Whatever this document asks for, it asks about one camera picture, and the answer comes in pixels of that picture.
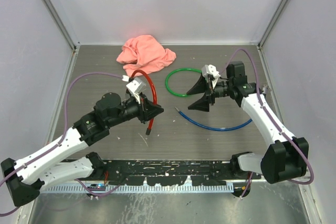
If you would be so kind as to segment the red cable lock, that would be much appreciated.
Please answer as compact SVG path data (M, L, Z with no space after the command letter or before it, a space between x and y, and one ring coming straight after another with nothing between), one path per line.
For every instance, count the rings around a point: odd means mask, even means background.
M151 91L152 91L153 104L157 105L158 104L158 98L157 98L156 88L155 88L155 85L154 85L152 79L150 78L150 76L145 71L140 70L140 69L135 70L132 73L131 77L132 78L135 77L135 75L137 73L141 73L146 78L148 84L150 85ZM150 121L149 121L149 126L146 130L146 136L150 135L153 123L154 123L154 118L150 119Z

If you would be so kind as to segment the green cable lock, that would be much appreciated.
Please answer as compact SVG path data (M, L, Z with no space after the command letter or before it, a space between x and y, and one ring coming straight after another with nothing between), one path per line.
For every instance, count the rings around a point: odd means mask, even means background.
M195 68L178 68L171 71L166 76L164 81L165 88L169 94L179 98L185 98L190 96L187 95L186 92L181 92L181 88L175 90L175 88L178 86L177 82L183 80L187 76L187 73L200 74L201 71Z

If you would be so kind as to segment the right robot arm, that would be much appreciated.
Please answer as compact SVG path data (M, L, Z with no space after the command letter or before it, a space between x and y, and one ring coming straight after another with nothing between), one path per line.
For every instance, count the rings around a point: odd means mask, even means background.
M295 137L275 116L257 84L248 82L243 62L230 63L226 68L226 78L220 76L214 65L205 65L200 78L187 94L202 94L188 109L204 112L209 112L217 98L230 97L249 115L261 133L268 146L265 154L243 152L232 155L230 172L233 177L241 179L248 172L254 172L274 184L306 174L307 140Z

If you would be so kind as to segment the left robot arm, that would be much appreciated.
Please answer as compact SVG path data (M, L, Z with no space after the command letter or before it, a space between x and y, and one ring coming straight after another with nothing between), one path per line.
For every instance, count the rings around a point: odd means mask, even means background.
M77 178L101 179L104 163L97 153L90 153L75 162L60 165L68 156L84 150L109 135L109 130L123 122L138 118L146 123L164 109L144 94L137 100L122 101L116 93L106 93L94 106L60 136L40 150L18 160L7 158L1 162L6 186L16 207L36 199L40 192L56 184Z

